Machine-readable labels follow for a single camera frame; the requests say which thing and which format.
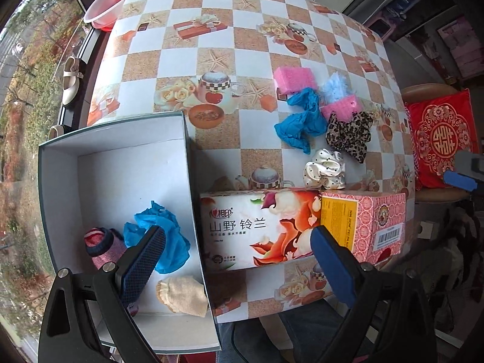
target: beige sock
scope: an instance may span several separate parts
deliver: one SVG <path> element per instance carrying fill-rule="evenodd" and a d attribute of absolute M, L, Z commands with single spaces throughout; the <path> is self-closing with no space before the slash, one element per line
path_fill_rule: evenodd
<path fill-rule="evenodd" d="M 192 276 L 170 277 L 156 285 L 156 297 L 168 306 L 171 312 L 204 317 L 207 314 L 208 299 L 203 285 Z"/>

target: shoebox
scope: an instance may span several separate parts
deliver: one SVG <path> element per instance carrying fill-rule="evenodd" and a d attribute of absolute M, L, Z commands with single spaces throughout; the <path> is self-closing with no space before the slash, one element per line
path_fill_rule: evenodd
<path fill-rule="evenodd" d="M 154 271 L 134 322 L 156 353 L 220 350 L 211 308 L 204 318 L 174 314 L 156 297 L 159 280 L 192 275 L 205 286 L 188 176 L 187 134 L 181 112 L 116 120 L 80 129 L 39 148 L 39 196 L 54 269 L 96 271 L 83 236 L 93 227 L 123 231 L 151 201 L 174 213 L 190 241 L 190 258 L 177 271 Z M 113 346 L 97 304 L 90 310 L 100 340 Z"/>
<path fill-rule="evenodd" d="M 321 224 L 359 262 L 379 263 L 405 241 L 405 194 L 321 192 Z"/>
<path fill-rule="evenodd" d="M 247 269 L 312 254 L 309 238 L 321 214 L 317 190 L 209 192 L 200 203 L 209 270 Z"/>

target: open cardboard box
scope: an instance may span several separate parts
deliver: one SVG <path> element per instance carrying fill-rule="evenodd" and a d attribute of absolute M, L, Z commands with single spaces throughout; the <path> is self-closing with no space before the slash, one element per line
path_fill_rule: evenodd
<path fill-rule="evenodd" d="M 174 314 L 156 297 L 157 282 L 168 277 L 192 275 L 205 286 L 183 113 L 117 120 L 43 143 L 39 148 L 39 196 L 56 271 L 96 271 L 83 241 L 84 233 L 93 227 L 122 232 L 124 223 L 134 223 L 134 214 L 149 208 L 152 200 L 174 213 L 181 233 L 190 241 L 190 258 L 171 274 L 152 273 L 134 321 L 155 352 L 220 350 L 210 307 L 205 318 Z M 97 304 L 90 303 L 101 341 L 113 345 Z"/>

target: blue gripper pad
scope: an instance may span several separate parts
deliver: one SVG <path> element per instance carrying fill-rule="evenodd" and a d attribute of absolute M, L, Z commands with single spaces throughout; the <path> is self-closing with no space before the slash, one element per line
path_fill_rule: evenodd
<path fill-rule="evenodd" d="M 349 308 L 356 301 L 355 282 L 359 277 L 353 254 L 341 247 L 326 227 L 314 228 L 311 233 L 311 249 L 338 300 Z"/>
<path fill-rule="evenodd" d="M 476 180 L 468 176 L 460 175 L 451 170 L 446 170 L 444 172 L 444 183 L 453 187 L 462 188 L 469 192 L 474 191 L 477 188 Z"/>
<path fill-rule="evenodd" d="M 151 227 L 146 234 L 156 228 L 155 233 L 145 242 L 145 237 L 141 239 L 138 245 L 130 247 L 125 254 L 131 249 L 139 248 L 139 245 L 145 243 L 146 245 L 141 249 L 141 252 L 135 258 L 131 266 L 124 271 L 119 288 L 119 297 L 123 307 L 128 307 L 129 304 L 138 300 L 143 288 L 153 273 L 156 263 L 160 259 L 161 254 L 165 249 L 165 232 L 160 227 Z"/>

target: window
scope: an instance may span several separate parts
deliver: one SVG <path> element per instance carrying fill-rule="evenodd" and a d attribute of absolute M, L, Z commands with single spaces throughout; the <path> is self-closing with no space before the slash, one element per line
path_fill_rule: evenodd
<path fill-rule="evenodd" d="M 54 280 L 37 148 L 57 123 L 64 62 L 90 31 L 83 16 L 77 0 L 23 0 L 0 33 L 0 310 L 30 348 Z"/>

